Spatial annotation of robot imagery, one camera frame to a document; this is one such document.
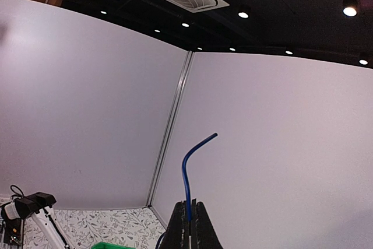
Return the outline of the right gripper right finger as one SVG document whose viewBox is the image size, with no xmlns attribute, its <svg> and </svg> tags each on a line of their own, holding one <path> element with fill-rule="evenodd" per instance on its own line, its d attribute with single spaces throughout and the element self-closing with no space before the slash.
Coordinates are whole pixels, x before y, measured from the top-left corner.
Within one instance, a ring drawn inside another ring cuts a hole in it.
<svg viewBox="0 0 373 249">
<path fill-rule="evenodd" d="M 192 201 L 191 248 L 223 249 L 203 202 Z"/>
</svg>

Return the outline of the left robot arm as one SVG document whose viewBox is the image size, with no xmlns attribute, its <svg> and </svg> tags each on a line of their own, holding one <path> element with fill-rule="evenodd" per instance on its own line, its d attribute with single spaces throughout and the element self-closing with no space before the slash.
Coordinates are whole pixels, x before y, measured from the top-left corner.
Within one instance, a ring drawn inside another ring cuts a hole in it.
<svg viewBox="0 0 373 249">
<path fill-rule="evenodd" d="M 44 192 L 26 196 L 12 184 L 10 201 L 1 205 L 1 242 L 10 246 L 23 245 L 24 221 L 31 218 L 52 248 L 75 248 L 55 215 L 55 197 Z"/>
</svg>

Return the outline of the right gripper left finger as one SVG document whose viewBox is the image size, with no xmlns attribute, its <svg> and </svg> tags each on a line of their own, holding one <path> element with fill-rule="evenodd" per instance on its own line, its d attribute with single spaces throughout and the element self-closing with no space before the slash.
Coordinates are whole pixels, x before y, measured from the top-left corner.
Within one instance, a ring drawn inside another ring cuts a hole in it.
<svg viewBox="0 0 373 249">
<path fill-rule="evenodd" d="M 161 247 L 165 249 L 189 248 L 189 222 L 185 201 L 175 204 Z"/>
</svg>

